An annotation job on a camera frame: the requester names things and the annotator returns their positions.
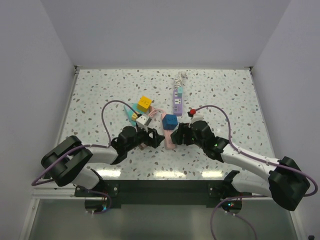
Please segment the blue cube socket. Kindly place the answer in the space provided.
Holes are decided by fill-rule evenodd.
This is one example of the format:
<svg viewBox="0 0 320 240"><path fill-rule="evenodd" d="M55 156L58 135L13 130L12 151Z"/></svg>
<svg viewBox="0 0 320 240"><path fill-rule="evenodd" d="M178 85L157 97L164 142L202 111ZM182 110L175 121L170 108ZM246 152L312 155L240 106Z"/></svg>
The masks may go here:
<svg viewBox="0 0 320 240"><path fill-rule="evenodd" d="M166 114L162 118L162 126L164 130L172 131L178 125L177 116L174 114Z"/></svg>

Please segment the dark green cube socket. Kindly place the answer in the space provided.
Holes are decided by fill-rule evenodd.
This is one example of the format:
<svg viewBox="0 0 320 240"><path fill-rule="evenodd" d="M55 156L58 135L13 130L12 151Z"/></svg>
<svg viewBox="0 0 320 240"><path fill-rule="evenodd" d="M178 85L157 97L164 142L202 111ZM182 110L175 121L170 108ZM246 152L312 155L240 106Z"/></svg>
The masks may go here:
<svg viewBox="0 0 320 240"><path fill-rule="evenodd" d="M176 140L175 137L172 137L172 138L171 138L171 141L172 141L172 143L173 143L174 145L177 145L177 140Z"/></svg>

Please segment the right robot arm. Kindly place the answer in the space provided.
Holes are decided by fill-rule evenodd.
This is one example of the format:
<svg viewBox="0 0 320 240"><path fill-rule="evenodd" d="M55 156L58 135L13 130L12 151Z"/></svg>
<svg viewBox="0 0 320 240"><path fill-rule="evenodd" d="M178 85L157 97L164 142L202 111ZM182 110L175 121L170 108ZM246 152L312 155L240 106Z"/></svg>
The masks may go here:
<svg viewBox="0 0 320 240"><path fill-rule="evenodd" d="M196 145L208 158L235 165L265 181L249 183L245 180L230 179L222 185L227 196L233 197L238 192L259 194L272 198L288 211L294 211L310 188L307 177L292 158L268 158L245 152L230 140L215 136L203 120L180 123L171 134L171 140L176 145Z"/></svg>

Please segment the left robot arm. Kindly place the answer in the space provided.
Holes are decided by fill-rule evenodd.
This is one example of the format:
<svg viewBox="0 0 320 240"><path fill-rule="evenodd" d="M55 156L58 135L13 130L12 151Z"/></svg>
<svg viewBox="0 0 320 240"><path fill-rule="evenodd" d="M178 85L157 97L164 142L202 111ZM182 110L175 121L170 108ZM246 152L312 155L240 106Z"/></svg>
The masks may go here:
<svg viewBox="0 0 320 240"><path fill-rule="evenodd" d="M75 135L69 136L41 160L44 173L59 186L70 183L85 187L92 196L99 196L104 184L92 170L86 169L89 162L117 165L127 158L128 152L141 144L157 148L165 137L154 128L126 126L109 146L82 144Z"/></svg>

